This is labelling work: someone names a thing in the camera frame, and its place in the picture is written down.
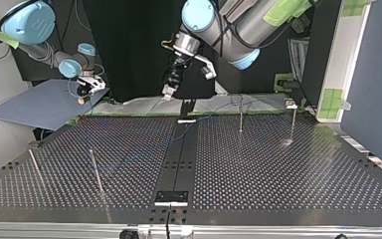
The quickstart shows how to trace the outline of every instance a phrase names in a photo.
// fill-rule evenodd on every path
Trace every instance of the metal post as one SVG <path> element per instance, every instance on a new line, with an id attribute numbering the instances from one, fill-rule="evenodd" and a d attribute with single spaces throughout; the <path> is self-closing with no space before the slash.
<path id="1" fill-rule="evenodd" d="M 96 159 L 95 159 L 95 153 L 93 152 L 92 149 L 90 149 L 90 156 L 92 158 L 93 167 L 95 168 L 95 178 L 97 179 L 98 188 L 100 189 L 101 193 L 104 193 L 103 186 L 101 185 L 100 174 L 98 173 L 97 163 L 96 163 Z"/>
<path id="2" fill-rule="evenodd" d="M 31 156 L 31 158 L 33 160 L 34 167 L 36 168 L 36 170 L 40 170 L 39 164 L 37 163 L 36 157 L 34 156 L 33 150 L 31 148 L 29 149 L 29 153 L 30 153 L 30 156 Z"/>
<path id="3" fill-rule="evenodd" d="M 295 128 L 296 110 L 297 109 L 293 110 L 292 128 L 290 130 L 290 141 L 293 141 L 293 130 Z"/>
<path id="4" fill-rule="evenodd" d="M 240 105 L 240 132 L 243 131 L 243 124 L 244 124 L 244 112 L 243 112 L 243 101 L 241 101 Z"/>

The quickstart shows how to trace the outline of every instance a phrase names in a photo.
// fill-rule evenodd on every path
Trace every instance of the black backdrop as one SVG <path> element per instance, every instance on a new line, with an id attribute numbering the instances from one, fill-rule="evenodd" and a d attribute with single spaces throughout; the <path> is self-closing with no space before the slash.
<path id="1" fill-rule="evenodd" d="M 84 0 L 97 50 L 106 68 L 112 96 L 119 102 L 161 95 L 170 51 L 161 47 L 181 24 L 182 0 Z M 214 60 L 214 51 L 205 48 Z M 184 74 L 176 98 L 207 99 L 214 81 L 206 81 L 195 62 Z"/>

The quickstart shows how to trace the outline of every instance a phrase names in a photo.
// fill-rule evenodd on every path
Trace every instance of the perforated metal table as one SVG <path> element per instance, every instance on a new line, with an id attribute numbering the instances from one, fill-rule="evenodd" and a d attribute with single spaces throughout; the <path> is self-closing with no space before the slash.
<path id="1" fill-rule="evenodd" d="M 300 115 L 289 143 L 290 115 L 239 120 L 82 119 L 3 166 L 0 223 L 382 227 L 382 169 L 331 129 Z"/>

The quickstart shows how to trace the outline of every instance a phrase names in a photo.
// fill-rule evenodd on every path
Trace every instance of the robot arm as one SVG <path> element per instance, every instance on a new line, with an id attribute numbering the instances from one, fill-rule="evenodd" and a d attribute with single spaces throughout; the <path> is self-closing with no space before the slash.
<path id="1" fill-rule="evenodd" d="M 20 42 L 19 48 L 32 59 L 58 68 L 67 78 L 78 78 L 78 94 L 87 98 L 105 88 L 95 75 L 96 48 L 79 44 L 74 55 L 56 51 L 46 40 L 55 28 L 53 9 L 41 0 L 0 0 L 0 31 Z"/>
<path id="2" fill-rule="evenodd" d="M 213 64 L 198 55 L 202 41 L 239 70 L 257 59 L 262 44 L 296 11 L 306 10 L 317 0 L 229 0 L 219 11 L 210 0 L 188 0 L 182 9 L 182 26 L 172 41 L 162 43 L 174 52 L 163 94 L 169 100 L 182 83 L 184 71 L 193 58 L 206 63 L 202 72 L 207 80 L 216 77 Z M 272 12 L 280 13 L 271 19 Z"/>

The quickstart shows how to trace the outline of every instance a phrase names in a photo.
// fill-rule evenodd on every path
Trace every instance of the blue cable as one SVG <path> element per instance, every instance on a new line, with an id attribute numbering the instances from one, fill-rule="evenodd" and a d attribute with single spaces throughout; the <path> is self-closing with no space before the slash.
<path id="1" fill-rule="evenodd" d="M 251 102 L 248 102 L 248 103 L 245 103 L 245 104 L 243 104 L 243 106 L 244 106 L 244 105 L 251 104 L 251 103 L 253 103 L 253 102 L 257 102 L 257 101 L 258 101 L 258 100 L 256 100 L 256 101 L 251 101 Z M 146 153 L 148 153 L 148 152 L 151 152 L 152 150 L 154 150 L 154 149 L 156 149 L 156 148 L 159 148 L 159 147 L 161 147 L 161 146 L 165 146 L 165 145 L 169 145 L 170 143 L 172 143 L 172 142 L 174 142 L 174 141 L 176 141 L 176 140 L 179 140 L 179 139 L 181 139 L 182 137 L 184 137 L 185 134 L 186 134 L 186 133 L 188 132 L 188 130 L 190 129 L 190 127 L 191 127 L 192 125 L 194 125 L 196 122 L 201 121 L 201 120 L 207 120 L 207 119 L 209 119 L 210 117 L 212 117 L 212 116 L 216 113 L 216 111 L 218 111 L 219 109 L 224 108 L 224 107 L 226 107 L 226 106 L 229 106 L 229 105 L 232 105 L 232 106 L 233 106 L 232 103 L 227 103 L 227 104 L 225 104 L 225 105 L 223 105 L 223 106 L 221 106 L 221 107 L 216 108 L 216 109 L 215 109 L 213 112 L 211 112 L 208 116 L 199 118 L 199 119 L 197 119 L 195 122 L 190 123 L 190 124 L 185 128 L 184 132 L 182 132 L 182 134 L 179 135 L 179 136 L 177 136 L 177 137 L 173 137 L 173 138 L 171 138 L 170 140 L 168 140 L 168 141 L 166 141 L 166 142 L 157 144 L 157 145 L 152 146 L 152 147 L 150 147 L 150 148 L 148 148 L 148 149 L 146 149 L 146 150 L 143 150 L 142 152 L 138 153 L 137 155 L 134 155 L 134 156 L 133 156 L 132 158 L 130 158 L 130 159 L 124 160 L 124 161 L 122 161 L 122 162 L 120 162 L 120 163 L 117 163 L 117 164 L 115 164 L 115 165 L 110 165 L 110 166 L 100 166 L 100 167 L 98 167 L 97 169 L 98 169 L 98 170 L 102 170 L 102 171 L 111 171 L 111 170 L 114 170 L 114 169 L 119 168 L 120 166 L 122 166 L 122 165 L 124 165 L 124 164 L 126 164 L 126 163 L 133 162 L 134 160 L 139 159 L 139 158 L 140 158 L 141 156 L 143 156 L 144 154 L 146 154 Z"/>
<path id="2" fill-rule="evenodd" d="M 238 96 L 241 97 L 241 100 L 239 103 L 235 103 L 234 102 L 234 99 L 233 99 L 233 95 L 231 95 L 231 105 L 234 106 L 234 107 L 240 107 L 241 106 L 241 103 L 244 101 L 244 98 L 241 94 L 238 94 Z"/>

